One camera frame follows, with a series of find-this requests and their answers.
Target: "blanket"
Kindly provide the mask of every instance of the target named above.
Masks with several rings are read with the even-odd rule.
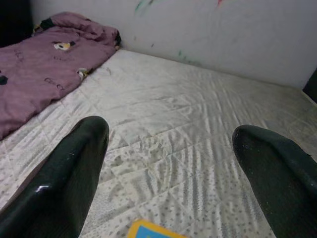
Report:
[[[117,29],[64,12],[34,36],[0,49],[0,140],[77,88],[115,53]]]

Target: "bedding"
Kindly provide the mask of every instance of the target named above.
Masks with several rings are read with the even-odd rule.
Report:
[[[0,49],[0,140],[77,88],[115,52],[118,30],[64,12]]]
[[[317,107],[298,89],[119,50],[0,142],[0,206],[74,124],[105,118],[109,148],[81,238],[136,219],[194,238],[272,238],[231,137],[273,130],[317,158]]]

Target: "white mattress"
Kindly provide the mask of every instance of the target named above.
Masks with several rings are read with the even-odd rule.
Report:
[[[317,107],[299,90],[120,50],[0,142],[0,207],[90,115],[107,120],[110,144],[82,238],[126,237],[141,218],[188,237],[273,237],[233,130],[268,128],[317,158]]]

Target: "quilted mattress cover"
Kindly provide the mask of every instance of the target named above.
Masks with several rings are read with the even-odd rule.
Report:
[[[300,90],[125,50],[0,142],[0,207],[78,120],[110,143],[80,237],[126,237],[146,219],[187,237],[274,237],[231,146],[234,129],[276,131],[317,158],[317,107]]]

